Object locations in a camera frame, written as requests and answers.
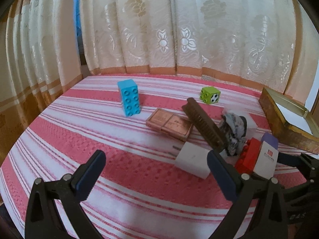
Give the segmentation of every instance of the table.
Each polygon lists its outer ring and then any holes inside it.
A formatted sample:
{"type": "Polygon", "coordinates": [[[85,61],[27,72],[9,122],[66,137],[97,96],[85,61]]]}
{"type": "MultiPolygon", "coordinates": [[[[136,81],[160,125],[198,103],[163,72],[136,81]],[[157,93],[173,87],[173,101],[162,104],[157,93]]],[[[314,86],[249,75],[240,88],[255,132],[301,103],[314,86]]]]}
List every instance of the table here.
{"type": "MultiPolygon", "coordinates": [[[[24,219],[32,184],[73,173],[96,149],[106,153],[106,167],[87,201],[81,205],[105,238],[206,239],[224,218],[225,200],[212,174],[202,180],[174,167],[170,154],[182,142],[151,130],[145,120],[157,108],[181,115],[194,97],[218,123],[224,106],[249,112],[257,137],[269,130],[258,103],[259,92],[222,83],[152,75],[90,76],[45,109],[12,147],[0,169],[0,193],[24,235],[24,219]],[[117,82],[132,78],[138,85],[141,113],[125,117],[117,82]],[[199,100],[202,87],[221,91],[218,104],[199,100]]],[[[194,129],[189,142],[209,148],[194,129]]],[[[279,151],[301,150],[280,144],[279,151]]],[[[286,187],[304,182],[296,168],[277,164],[275,176],[286,187]]],[[[252,217],[253,202],[238,235],[252,217]]],[[[70,235],[77,237],[61,203],[57,207],[70,235]]]]}

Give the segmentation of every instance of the red toy block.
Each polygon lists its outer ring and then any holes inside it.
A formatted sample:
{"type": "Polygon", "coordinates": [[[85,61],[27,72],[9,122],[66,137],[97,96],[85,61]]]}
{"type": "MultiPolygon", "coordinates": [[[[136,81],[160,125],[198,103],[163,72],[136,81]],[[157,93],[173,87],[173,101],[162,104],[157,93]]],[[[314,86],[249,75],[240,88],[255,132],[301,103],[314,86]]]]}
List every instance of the red toy block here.
{"type": "Polygon", "coordinates": [[[252,174],[260,152],[261,142],[256,138],[247,141],[239,159],[235,164],[235,169],[240,173],[252,174]]]}

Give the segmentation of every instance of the blue building brick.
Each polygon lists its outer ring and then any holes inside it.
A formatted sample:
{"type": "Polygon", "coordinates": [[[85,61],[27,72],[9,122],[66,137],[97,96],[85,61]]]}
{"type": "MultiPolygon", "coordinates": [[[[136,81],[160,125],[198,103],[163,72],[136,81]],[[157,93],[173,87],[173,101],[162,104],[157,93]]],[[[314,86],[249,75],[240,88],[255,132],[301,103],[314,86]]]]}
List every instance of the blue building brick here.
{"type": "Polygon", "coordinates": [[[132,116],[141,112],[138,99],[138,86],[132,79],[120,81],[117,83],[123,108],[126,116],[132,116]]]}

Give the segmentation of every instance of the sheer curtain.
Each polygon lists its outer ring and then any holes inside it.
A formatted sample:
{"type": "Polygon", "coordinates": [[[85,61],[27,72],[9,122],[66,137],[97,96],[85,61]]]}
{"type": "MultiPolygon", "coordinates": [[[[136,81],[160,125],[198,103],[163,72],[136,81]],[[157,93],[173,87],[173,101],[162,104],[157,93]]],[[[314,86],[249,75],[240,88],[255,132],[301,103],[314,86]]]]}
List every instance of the sheer curtain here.
{"type": "Polygon", "coordinates": [[[73,0],[15,0],[0,22],[0,165],[40,112],[81,79],[73,0]]]}
{"type": "Polygon", "coordinates": [[[297,0],[80,0],[92,74],[191,76],[301,103],[310,91],[319,36],[297,0]]]}

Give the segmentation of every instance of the soccer ball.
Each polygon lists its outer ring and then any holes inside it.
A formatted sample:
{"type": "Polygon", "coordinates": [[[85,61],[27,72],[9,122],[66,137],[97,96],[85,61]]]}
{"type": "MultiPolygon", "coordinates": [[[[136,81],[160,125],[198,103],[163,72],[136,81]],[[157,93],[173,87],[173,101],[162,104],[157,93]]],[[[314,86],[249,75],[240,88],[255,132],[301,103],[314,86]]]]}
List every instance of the soccer ball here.
{"type": "Polygon", "coordinates": [[[216,101],[218,101],[218,98],[219,98],[218,93],[213,94],[213,95],[212,95],[212,98],[211,98],[211,102],[212,102],[212,103],[215,103],[216,101]]]}

